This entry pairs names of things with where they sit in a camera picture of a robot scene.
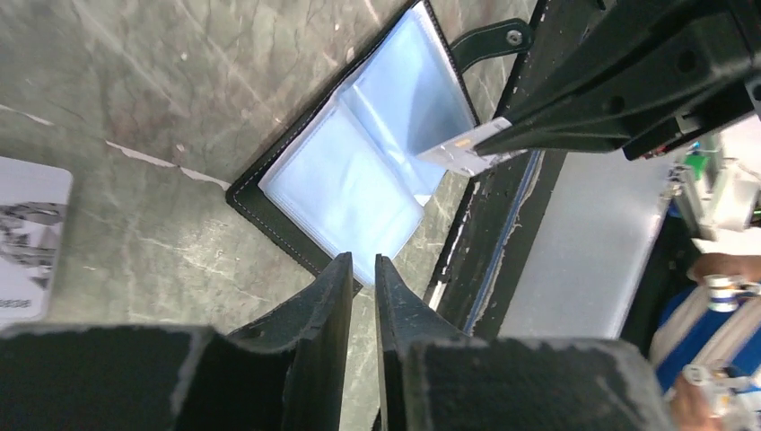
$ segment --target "white card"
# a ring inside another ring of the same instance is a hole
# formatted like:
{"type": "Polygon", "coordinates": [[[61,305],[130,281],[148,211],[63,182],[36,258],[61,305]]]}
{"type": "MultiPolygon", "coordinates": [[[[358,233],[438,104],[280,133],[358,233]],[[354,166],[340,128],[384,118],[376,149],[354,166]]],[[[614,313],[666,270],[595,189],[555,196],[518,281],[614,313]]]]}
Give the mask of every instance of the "white card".
{"type": "Polygon", "coordinates": [[[497,117],[482,124],[473,130],[453,137],[428,151],[420,153],[417,158],[429,163],[437,164],[448,171],[472,177],[497,164],[523,154],[526,150],[520,150],[505,154],[478,155],[473,147],[486,141],[489,137],[510,127],[507,119],[497,117]]]}
{"type": "Polygon", "coordinates": [[[45,316],[71,187],[63,169],[0,157],[0,326],[45,316]]]}

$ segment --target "white stitching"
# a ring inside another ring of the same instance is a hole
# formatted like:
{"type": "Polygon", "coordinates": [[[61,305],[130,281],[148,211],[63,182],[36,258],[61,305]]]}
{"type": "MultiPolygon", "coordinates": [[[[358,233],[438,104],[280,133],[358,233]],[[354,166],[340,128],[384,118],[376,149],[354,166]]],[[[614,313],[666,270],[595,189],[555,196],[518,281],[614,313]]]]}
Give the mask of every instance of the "white stitching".
{"type": "Polygon", "coordinates": [[[513,22],[503,22],[503,24],[502,24],[502,25],[498,25],[498,26],[496,26],[496,27],[493,27],[493,28],[491,28],[491,29],[479,29],[479,30],[473,31],[473,32],[472,32],[471,34],[469,34],[468,36],[466,36],[466,37],[464,37],[464,38],[462,38],[462,39],[460,39],[460,40],[457,40],[457,43],[455,43],[454,45],[452,45],[452,46],[451,46],[451,49],[457,49],[457,47],[459,46],[459,44],[460,44],[460,43],[462,43],[462,42],[464,42],[464,41],[466,41],[466,40],[468,40],[468,39],[472,38],[473,36],[476,36],[477,34],[486,33],[487,31],[493,31],[493,30],[499,30],[499,29],[503,29],[503,28],[505,28],[505,27],[507,27],[507,26],[509,26],[509,25],[511,25],[511,24],[513,24],[513,22]]]}
{"type": "MultiPolygon", "coordinates": [[[[432,17],[431,21],[433,22],[433,27],[436,29],[436,33],[439,35],[439,38],[442,40],[442,44],[443,44],[443,45],[446,47],[446,45],[447,45],[446,39],[444,38],[444,35],[443,35],[443,33],[442,33],[442,30],[441,30],[441,28],[439,27],[439,23],[438,23],[438,20],[436,19],[436,15],[435,15],[435,13],[433,13],[433,8],[432,8],[432,7],[431,7],[431,5],[428,3],[428,2],[429,2],[429,0],[422,0],[422,1],[423,1],[423,4],[424,4],[424,7],[425,7],[425,10],[426,10],[426,11],[427,11],[427,12],[428,12],[428,13],[431,15],[431,17],[432,17]]],[[[384,41],[384,40],[386,40],[386,37],[384,37],[384,38],[380,38],[380,39],[378,40],[378,43],[376,43],[375,45],[373,45],[373,46],[372,46],[372,48],[371,48],[371,49],[368,51],[367,55],[365,55],[364,57],[362,57],[362,59],[358,60],[358,61],[357,61],[357,62],[354,64],[354,67],[352,67],[351,69],[349,69],[349,70],[348,70],[348,71],[345,73],[345,75],[350,75],[351,73],[353,73],[353,72],[354,72],[354,70],[356,70],[356,69],[357,69],[357,67],[359,67],[359,66],[361,66],[362,64],[364,64],[364,62],[367,60],[367,58],[369,58],[369,57],[370,57],[370,56],[371,56],[373,53],[375,53],[375,51],[378,49],[378,46],[380,46],[380,45],[381,45],[381,43],[383,43],[383,41],[384,41]]],[[[450,62],[450,66],[452,67],[452,69],[454,69],[454,70],[457,72],[457,71],[458,71],[458,68],[457,68],[457,67],[455,67],[455,64],[454,64],[454,60],[452,59],[452,55],[451,55],[451,52],[450,52],[449,50],[447,51],[447,57],[448,57],[448,60],[449,60],[449,62],[450,62]]],[[[472,103],[470,102],[470,99],[467,97],[467,91],[466,91],[466,89],[465,89],[465,84],[462,82],[462,77],[461,77],[461,75],[458,75],[458,81],[459,81],[459,85],[460,85],[460,87],[462,87],[462,90],[463,90],[463,92],[466,94],[466,100],[468,101],[468,105],[469,105],[469,107],[470,107],[470,110],[472,110],[472,111],[473,111],[473,113],[474,113],[474,115],[475,115],[475,110],[474,110],[474,108],[473,108],[473,105],[472,105],[472,103]]],[[[283,150],[284,150],[284,149],[285,149],[285,148],[286,148],[288,145],[290,145],[290,144],[292,143],[292,141],[293,141],[293,140],[294,140],[294,139],[295,139],[295,138],[296,138],[296,137],[297,137],[297,136],[298,136],[298,135],[299,135],[299,134],[300,134],[300,133],[301,133],[301,132],[302,132],[302,131],[303,131],[303,130],[304,130],[304,129],[305,129],[307,126],[308,126],[308,125],[309,125],[309,123],[310,123],[310,122],[311,122],[311,121],[312,121],[312,120],[313,120],[313,119],[314,119],[314,118],[315,118],[315,117],[318,115],[319,111],[320,111],[320,110],[322,109],[322,107],[325,105],[326,101],[327,101],[327,100],[330,98],[330,96],[332,96],[332,95],[333,95],[333,92],[336,90],[336,88],[338,88],[338,86],[339,86],[340,84],[342,84],[343,82],[344,82],[344,80],[340,80],[340,81],[338,81],[338,82],[336,83],[336,85],[335,85],[335,86],[334,86],[332,89],[330,89],[330,91],[326,92],[326,96],[325,96],[325,98],[323,98],[321,101],[319,101],[319,103],[317,104],[317,106],[316,106],[315,110],[314,110],[314,111],[313,111],[313,112],[310,114],[310,116],[309,116],[308,118],[306,118],[306,119],[305,119],[305,120],[302,122],[302,125],[301,125],[301,126],[299,126],[299,128],[298,128],[298,129],[297,129],[295,132],[293,132],[293,134],[292,134],[292,135],[290,135],[290,136],[289,136],[289,137],[286,139],[286,141],[285,141],[285,142],[284,142],[282,145],[280,145],[280,148],[279,148],[279,149],[278,149],[278,150],[277,150],[277,151],[276,151],[274,154],[272,154],[272,155],[271,155],[271,156],[270,156],[270,157],[267,159],[267,161],[266,161],[266,162],[264,162],[264,163],[263,163],[263,164],[262,164],[262,165],[259,167],[259,169],[257,169],[257,170],[254,172],[254,174],[253,174],[253,175],[251,175],[251,176],[250,176],[250,177],[249,177],[249,178],[246,180],[246,182],[244,182],[242,185],[240,185],[240,186],[238,187],[238,189],[237,189],[237,190],[235,190],[235,192],[234,192],[234,193],[232,193],[232,200],[235,202],[235,204],[236,204],[236,205],[237,205],[237,206],[238,206],[240,209],[242,209],[243,211],[245,211],[245,212],[246,212],[246,214],[248,214],[249,216],[252,216],[252,217],[254,217],[254,218],[255,218],[255,219],[256,219],[256,220],[257,220],[257,221],[258,221],[258,222],[259,222],[259,223],[260,223],[262,226],[264,226],[264,227],[265,227],[265,229],[267,229],[267,230],[268,230],[268,231],[269,231],[271,234],[273,234],[273,235],[274,235],[274,236],[275,236],[275,237],[276,237],[278,240],[280,240],[280,241],[281,241],[281,242],[282,242],[282,243],[285,245],[285,247],[287,247],[287,248],[288,248],[288,250],[292,251],[292,252],[293,252],[293,253],[294,253],[296,256],[298,256],[298,257],[299,257],[299,259],[303,260],[303,261],[304,261],[304,263],[305,263],[305,264],[306,264],[306,265],[307,265],[309,268],[311,268],[312,270],[314,270],[314,272],[319,272],[319,270],[318,270],[318,269],[317,269],[317,268],[316,268],[316,267],[315,267],[315,266],[314,266],[314,265],[313,265],[311,262],[309,262],[308,260],[306,260],[306,258],[304,258],[304,257],[303,257],[303,256],[302,256],[302,255],[301,255],[301,254],[300,254],[298,251],[296,251],[296,249],[295,249],[295,248],[294,248],[294,247],[293,247],[291,244],[289,244],[289,243],[288,243],[288,242],[287,242],[285,239],[283,239],[283,237],[281,237],[280,235],[278,235],[278,234],[277,234],[277,232],[275,232],[275,231],[274,231],[274,230],[273,230],[271,227],[269,227],[269,226],[268,226],[268,225],[267,225],[267,224],[266,224],[266,223],[265,223],[265,222],[264,222],[262,219],[260,219],[259,217],[257,217],[257,216],[256,216],[254,213],[252,213],[252,212],[251,212],[251,211],[250,211],[248,208],[246,208],[245,206],[243,206],[243,204],[242,204],[242,203],[241,203],[241,202],[238,200],[238,194],[239,194],[239,193],[241,193],[241,192],[242,192],[244,189],[246,189],[246,188],[249,186],[249,183],[250,183],[250,182],[251,182],[251,181],[252,181],[252,180],[253,180],[253,179],[254,179],[254,178],[257,176],[257,175],[259,175],[259,173],[260,173],[260,172],[261,172],[261,171],[262,171],[262,170],[263,170],[263,169],[264,169],[266,166],[268,166],[268,165],[270,164],[270,162],[272,162],[272,159],[274,159],[274,158],[276,158],[277,156],[279,156],[279,155],[280,155],[280,153],[282,153],[282,152],[283,152],[283,150]]]]}
{"type": "Polygon", "coordinates": [[[463,69],[470,69],[471,66],[473,66],[475,63],[478,63],[481,60],[486,60],[487,58],[495,58],[495,57],[502,57],[510,54],[510,50],[506,49],[505,51],[499,51],[499,52],[491,52],[489,54],[486,54],[484,56],[478,57],[475,60],[468,63],[463,69]]]}

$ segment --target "marble floor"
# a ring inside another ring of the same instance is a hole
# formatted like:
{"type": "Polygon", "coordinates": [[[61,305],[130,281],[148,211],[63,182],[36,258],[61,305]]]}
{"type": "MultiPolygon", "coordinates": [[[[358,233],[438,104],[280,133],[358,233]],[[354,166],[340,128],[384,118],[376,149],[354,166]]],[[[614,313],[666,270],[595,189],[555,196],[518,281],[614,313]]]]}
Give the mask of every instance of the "marble floor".
{"type": "MultiPolygon", "coordinates": [[[[74,175],[47,321],[229,331],[312,280],[224,203],[403,0],[0,3],[0,155],[74,175]]],[[[432,0],[448,39],[532,0],[432,0]]],[[[466,73],[489,117],[512,58],[466,73]]],[[[448,175],[395,263],[421,295],[466,181],[448,175]]],[[[354,300],[342,428],[378,406],[372,290],[354,300]]]]}

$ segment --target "black leather cover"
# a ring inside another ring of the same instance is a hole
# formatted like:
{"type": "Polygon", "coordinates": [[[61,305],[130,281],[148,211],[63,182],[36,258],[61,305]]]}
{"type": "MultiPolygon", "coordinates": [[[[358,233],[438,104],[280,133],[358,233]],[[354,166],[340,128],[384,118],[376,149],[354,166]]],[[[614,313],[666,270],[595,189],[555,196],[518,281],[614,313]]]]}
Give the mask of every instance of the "black leather cover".
{"type": "MultiPolygon", "coordinates": [[[[464,34],[461,38],[452,43],[452,47],[457,49],[457,55],[454,55],[444,38],[442,29],[433,14],[433,8],[428,0],[408,2],[395,14],[393,19],[381,30],[379,35],[374,38],[335,79],[328,83],[325,91],[322,92],[316,101],[310,104],[306,111],[304,111],[303,114],[289,127],[288,131],[280,136],[280,138],[278,138],[277,141],[232,184],[227,190],[227,203],[241,213],[242,216],[251,221],[275,244],[315,276],[318,275],[328,263],[330,263],[331,258],[264,195],[259,188],[258,183],[283,150],[291,144],[292,141],[317,116],[333,91],[335,91],[347,76],[349,76],[358,66],[367,60],[373,52],[375,52],[402,15],[409,8],[419,3],[424,3],[426,11],[431,15],[433,26],[436,29],[439,39],[442,41],[442,45],[446,49],[450,64],[455,71],[458,71],[460,88],[465,93],[468,106],[471,111],[473,111],[474,118],[477,118],[477,114],[473,108],[473,103],[470,100],[465,83],[462,80],[461,73],[468,67],[474,65],[477,61],[511,54],[518,50],[525,50],[530,46],[532,41],[532,33],[528,24],[522,20],[508,20],[464,34]],[[519,47],[511,46],[505,38],[506,32],[513,28],[520,30],[524,34],[523,42],[519,47]],[[456,59],[463,62],[464,67],[458,67],[456,59]]],[[[359,288],[359,283],[355,281],[355,292],[358,291],[359,288]]]]}

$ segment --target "plastic page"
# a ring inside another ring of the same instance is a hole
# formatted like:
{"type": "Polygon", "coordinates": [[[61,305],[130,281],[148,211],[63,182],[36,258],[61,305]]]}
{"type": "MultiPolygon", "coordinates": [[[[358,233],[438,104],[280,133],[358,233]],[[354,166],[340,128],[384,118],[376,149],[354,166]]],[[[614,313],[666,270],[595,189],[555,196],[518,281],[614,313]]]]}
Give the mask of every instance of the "plastic page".
{"type": "Polygon", "coordinates": [[[259,187],[331,258],[354,257],[374,284],[423,218],[445,170],[416,156],[475,126],[421,3],[346,78],[283,151],[259,187]]]}
{"type": "Polygon", "coordinates": [[[373,285],[375,255],[396,256],[420,224],[423,208],[351,112],[328,105],[309,137],[259,185],[329,256],[351,251],[354,275],[373,285]]]}
{"type": "Polygon", "coordinates": [[[340,97],[424,205],[446,171],[416,156],[470,130],[474,120],[422,20],[430,19],[408,12],[340,97]]]}

